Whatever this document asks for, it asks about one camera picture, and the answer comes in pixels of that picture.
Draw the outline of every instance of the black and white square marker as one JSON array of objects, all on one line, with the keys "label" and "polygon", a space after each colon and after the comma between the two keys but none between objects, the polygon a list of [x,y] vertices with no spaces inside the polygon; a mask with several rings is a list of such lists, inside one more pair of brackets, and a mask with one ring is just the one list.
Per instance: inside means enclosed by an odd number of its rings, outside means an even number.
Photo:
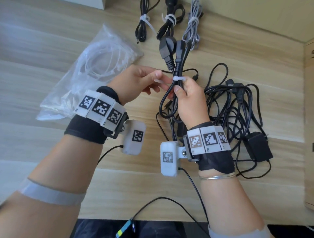
[{"label": "black and white square marker", "polygon": [[228,140],[223,132],[218,132],[218,136],[221,143],[228,143]]},{"label": "black and white square marker", "polygon": [[99,115],[104,116],[106,115],[109,108],[110,108],[110,105],[108,103],[105,103],[104,101],[98,99],[92,111],[98,113]]},{"label": "black and white square marker", "polygon": [[134,130],[132,141],[142,142],[143,134],[143,131]]},{"label": "black and white square marker", "polygon": [[95,100],[95,98],[93,98],[93,97],[85,96],[84,99],[79,104],[79,107],[89,109],[90,105],[93,104],[94,100]]},{"label": "black and white square marker", "polygon": [[173,163],[172,152],[162,152],[162,161],[165,163]]},{"label": "black and white square marker", "polygon": [[114,108],[111,110],[107,120],[112,122],[113,124],[118,124],[119,119],[121,118],[122,113],[118,112]]},{"label": "black and white square marker", "polygon": [[203,134],[205,145],[216,145],[218,144],[215,132]]},{"label": "black and white square marker", "polygon": [[189,137],[190,143],[191,143],[191,148],[197,148],[197,147],[202,147],[202,142],[201,142],[201,136],[196,135],[196,136],[191,136]]}]

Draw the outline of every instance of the gray braided cable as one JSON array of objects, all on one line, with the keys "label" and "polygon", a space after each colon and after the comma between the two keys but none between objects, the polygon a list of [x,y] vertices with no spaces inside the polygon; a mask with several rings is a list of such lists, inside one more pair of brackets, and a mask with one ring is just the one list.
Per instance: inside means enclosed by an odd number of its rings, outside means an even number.
[{"label": "gray braided cable", "polygon": [[192,41],[191,50],[194,49],[195,45],[198,44],[200,37],[197,33],[198,19],[202,14],[202,6],[199,4],[199,0],[192,0],[191,2],[191,12],[189,12],[189,23],[187,29],[185,30],[182,40],[187,43]]}]

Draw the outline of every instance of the clear plastic bag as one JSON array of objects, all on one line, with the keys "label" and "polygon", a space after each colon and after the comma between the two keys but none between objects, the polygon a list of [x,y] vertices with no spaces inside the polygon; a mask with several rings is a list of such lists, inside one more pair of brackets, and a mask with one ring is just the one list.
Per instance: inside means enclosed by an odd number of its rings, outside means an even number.
[{"label": "clear plastic bag", "polygon": [[70,70],[42,101],[37,120],[72,118],[74,108],[87,89],[97,90],[107,85],[142,55],[135,45],[103,25]]}]

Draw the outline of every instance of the bangle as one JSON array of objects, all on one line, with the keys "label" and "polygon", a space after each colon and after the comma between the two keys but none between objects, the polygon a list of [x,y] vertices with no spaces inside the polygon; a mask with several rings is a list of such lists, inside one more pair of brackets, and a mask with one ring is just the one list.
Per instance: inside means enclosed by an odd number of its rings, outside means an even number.
[{"label": "bangle", "polygon": [[233,178],[235,176],[236,176],[235,172],[232,172],[230,174],[222,174],[222,175],[217,175],[213,177],[201,177],[201,176],[199,177],[201,180],[209,180],[209,179]]}]

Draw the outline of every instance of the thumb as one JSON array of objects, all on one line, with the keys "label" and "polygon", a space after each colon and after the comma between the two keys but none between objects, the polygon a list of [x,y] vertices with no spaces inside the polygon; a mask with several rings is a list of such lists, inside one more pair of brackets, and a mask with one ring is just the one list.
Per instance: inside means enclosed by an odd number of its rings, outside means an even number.
[{"label": "thumb", "polygon": [[155,79],[160,79],[162,77],[163,73],[161,70],[155,70],[145,77],[142,78],[142,84],[144,87],[147,87],[148,85],[153,84]]},{"label": "thumb", "polygon": [[181,100],[183,98],[187,97],[186,92],[178,85],[175,85],[173,88],[173,91],[175,92],[176,96],[178,97],[178,100]]}]

